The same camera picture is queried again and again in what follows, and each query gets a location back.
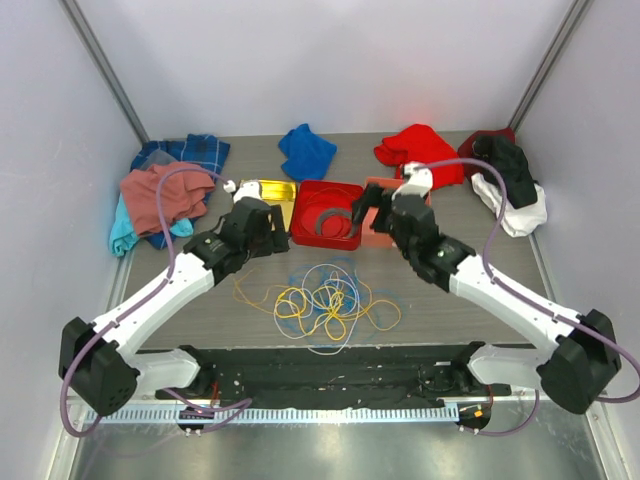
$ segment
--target blue plaid cloth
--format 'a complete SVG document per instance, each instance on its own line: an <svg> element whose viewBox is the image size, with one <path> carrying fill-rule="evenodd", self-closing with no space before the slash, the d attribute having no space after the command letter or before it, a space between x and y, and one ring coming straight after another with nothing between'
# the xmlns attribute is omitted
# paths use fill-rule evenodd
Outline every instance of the blue plaid cloth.
<svg viewBox="0 0 640 480"><path fill-rule="evenodd" d="M154 140L144 144L140 153L138 153L136 158L133 159L133 162L131 162L131 170L140 168L152 152L160 149L167 152L179 162L195 163L210 172L220 173L224 162L227 160L230 148L231 145L221 142L213 135L189 134L186 141ZM204 197L205 205L209 201L210 195L209 193ZM195 224L197 218L191 218L190 220L191 224ZM175 235L171 234L171 241L174 241L175 238ZM145 237L145 239L158 250L167 246L162 232L154 233L153 235Z"/></svg>

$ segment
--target metal floor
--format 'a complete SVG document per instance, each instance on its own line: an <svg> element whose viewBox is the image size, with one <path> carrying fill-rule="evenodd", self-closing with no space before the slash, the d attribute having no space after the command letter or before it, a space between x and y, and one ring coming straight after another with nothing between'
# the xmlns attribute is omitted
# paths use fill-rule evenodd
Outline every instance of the metal floor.
<svg viewBox="0 0 640 480"><path fill-rule="evenodd" d="M528 415L531 401L494 405L491 430ZM506 438L460 433L453 424L231 426L202 437L169 425L104 425L82 441L72 480L600 480L605 479L584 416L543 402L537 420Z"/></svg>

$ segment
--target gray floor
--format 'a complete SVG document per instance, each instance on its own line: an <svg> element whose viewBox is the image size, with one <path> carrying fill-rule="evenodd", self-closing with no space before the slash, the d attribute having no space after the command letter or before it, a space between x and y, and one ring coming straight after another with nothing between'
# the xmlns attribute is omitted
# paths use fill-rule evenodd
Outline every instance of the gray floor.
<svg viewBox="0 0 640 480"><path fill-rule="evenodd" d="M494 406L490 430L523 421L532 402ZM70 479L189 480L601 480L584 416L543 402L536 421L506 438L460 433L453 424L232 425L173 438L171 425L104 425L83 439Z"/></svg>
<svg viewBox="0 0 640 480"><path fill-rule="evenodd" d="M367 176L392 176L393 169L380 164L373 155L373 147L379 144L383 136L381 133L326 135L328 140L338 145L338 153L326 180L362 184ZM468 132L453 132L443 136L457 148ZM284 157L277 147L279 138L226 139L231 144L231 154L223 174L235 180L286 180L280 169ZM196 224L197 230L213 227L218 216L228 212L230 204L228 194L221 188L217 189L209 204L209 213ZM433 208L443 232L476 249L482 248L494 218L468 184L434 192ZM544 294L529 240L514 239L500 233L494 242L492 263L525 286ZM360 278L374 289L393 292L400 298L404 310L401 323L389 332L377 333L368 322L360 322L351 344L522 341L516 332L478 307L419 280L400 254L391 249L360 248L356 252L341 252L293 245L288 254L254 259L247 264L244 271L251 267L260 267L260 270L248 279L245 291L250 298L260 299L269 285L287 283L289 275L297 268L322 263L335 256L352 258ZM137 245L125 295L129 296L141 288L166 264L166 251L154 250L146 242ZM284 338L277 331L271 316L234 301L232 291L233 282L227 279L213 291L189 303L162 326L145 347L173 348L180 344L200 348L307 344L303 340L296 342ZM312 341L327 343L324 334L314 336Z"/></svg>

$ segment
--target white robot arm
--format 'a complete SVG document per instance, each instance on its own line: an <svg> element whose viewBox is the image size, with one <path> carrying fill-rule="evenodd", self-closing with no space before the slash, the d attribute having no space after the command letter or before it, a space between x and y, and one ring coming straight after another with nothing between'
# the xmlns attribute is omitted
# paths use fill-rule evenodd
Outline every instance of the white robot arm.
<svg viewBox="0 0 640 480"><path fill-rule="evenodd" d="M615 342L611 321L551 302L484 261L464 243L443 235L425 205L433 179L424 165L404 167L396 190L370 184L353 204L353 223L378 207L371 227L387 233L420 278L484 308L518 331L534 348L500 348L473 342L456 360L461 375L485 385L506 383L544 391L573 413L584 413L620 370L620 356L558 318L582 324Z"/></svg>
<svg viewBox="0 0 640 480"><path fill-rule="evenodd" d="M393 237L420 278L484 308L534 347L501 348L473 342L452 359L458 381L543 390L566 410L584 413L620 369L620 358L601 342L555 318L575 320L615 341L609 319L595 310L583 316L540 297L497 272L471 247L443 235L433 210L424 202L433 184L431 172L409 164L405 174L407 182L396 190L368 185L353 204L354 225L362 223L369 207L378 207L372 228ZM134 395L177 388L187 396L198 396L210 386L212 365L192 347L164 353L137 352L180 308L237 272L250 257L288 250L281 211L262 202L259 188L251 182L240 190L230 188L235 203L220 232L196 235L176 257L169 284L125 321L119 323L119 315L163 282L167 270L94 322L87 324L76 318L64 328L59 366L63 378L96 332L111 322L118 324L94 345L71 380L71 387L99 415L112 414ZM546 314L533 305L543 305Z"/></svg>
<svg viewBox="0 0 640 480"><path fill-rule="evenodd" d="M209 388L213 369L195 348L137 352L178 310L237 272L249 258L289 250L280 207L267 205L259 199L259 192L253 193L234 198L233 209L224 216L219 233L215 229L200 233L185 245L175 258L170 280L156 295L143 301L168 278L169 268L92 323L75 318L65 326L60 349L61 378L96 333L117 324L91 348L70 382L98 415L114 413L134 395L154 394L171 387L182 389L187 396L198 396ZM141 301L126 319L119 320L123 312Z"/></svg>

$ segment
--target dark red cloth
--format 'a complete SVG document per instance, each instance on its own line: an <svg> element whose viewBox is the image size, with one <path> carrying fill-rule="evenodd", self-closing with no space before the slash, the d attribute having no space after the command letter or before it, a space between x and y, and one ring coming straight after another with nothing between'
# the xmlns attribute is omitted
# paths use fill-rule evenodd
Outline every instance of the dark red cloth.
<svg viewBox="0 0 640 480"><path fill-rule="evenodd" d="M476 133L467 138L460 148L458 148L458 156L460 158L474 158L473 156L473 142L475 141L478 135L490 135L492 137L502 135L503 137L508 138L511 143L516 143L516 136L509 127L503 128L502 130L478 130ZM475 165L465 165L464 166L464 176L471 180L471 177L481 172L482 169L480 167L476 167Z"/></svg>

